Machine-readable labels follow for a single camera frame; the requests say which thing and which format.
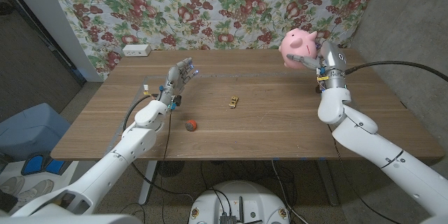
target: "blue container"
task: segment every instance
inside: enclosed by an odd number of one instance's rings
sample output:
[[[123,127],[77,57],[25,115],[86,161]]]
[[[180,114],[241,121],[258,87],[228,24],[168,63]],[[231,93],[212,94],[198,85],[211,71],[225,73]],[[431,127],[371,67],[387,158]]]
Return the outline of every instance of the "blue container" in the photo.
[[[69,127],[48,104],[28,108],[0,123],[0,153],[22,161],[32,153],[51,151]]]

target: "wooden table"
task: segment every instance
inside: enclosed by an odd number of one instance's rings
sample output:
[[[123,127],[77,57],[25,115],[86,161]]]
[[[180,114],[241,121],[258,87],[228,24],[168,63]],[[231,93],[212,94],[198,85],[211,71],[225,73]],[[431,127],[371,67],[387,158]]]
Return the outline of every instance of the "wooden table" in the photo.
[[[346,49],[348,67],[363,63]],[[278,50],[153,51],[148,57],[126,57],[90,100],[56,145],[58,160],[98,160],[120,138],[120,124],[132,102],[142,94],[144,80],[152,93],[171,66],[192,57],[199,76],[182,94],[152,150],[141,158],[162,160],[336,159],[333,139],[317,117],[320,94],[313,71],[286,69]],[[412,155],[436,160],[444,151],[371,69],[346,78],[353,106],[370,116],[379,133]],[[238,96],[235,109],[231,96]],[[134,114],[145,106],[136,107]],[[186,120],[197,121],[188,132]],[[344,159],[360,158],[343,147]]]

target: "floral backdrop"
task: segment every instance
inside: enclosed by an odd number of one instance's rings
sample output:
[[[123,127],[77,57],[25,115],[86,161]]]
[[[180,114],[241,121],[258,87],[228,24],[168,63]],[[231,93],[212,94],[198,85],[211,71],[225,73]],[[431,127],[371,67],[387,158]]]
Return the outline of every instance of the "floral backdrop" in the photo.
[[[293,28],[347,46],[369,0],[59,0],[106,79],[126,44],[153,50],[278,48]]]

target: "white power strip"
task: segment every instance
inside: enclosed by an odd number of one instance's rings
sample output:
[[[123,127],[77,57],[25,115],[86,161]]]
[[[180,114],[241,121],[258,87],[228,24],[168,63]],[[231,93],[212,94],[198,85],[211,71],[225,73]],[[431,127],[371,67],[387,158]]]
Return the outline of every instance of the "white power strip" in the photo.
[[[125,56],[148,56],[151,47],[149,45],[126,45],[123,52]]]

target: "small ball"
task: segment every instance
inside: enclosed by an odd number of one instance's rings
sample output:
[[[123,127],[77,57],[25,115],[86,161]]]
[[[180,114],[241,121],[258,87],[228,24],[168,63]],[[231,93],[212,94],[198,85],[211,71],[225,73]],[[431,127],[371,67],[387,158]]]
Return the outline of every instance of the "small ball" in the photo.
[[[188,131],[195,131],[196,130],[196,121],[194,120],[188,120],[185,124],[185,128],[187,128]]]

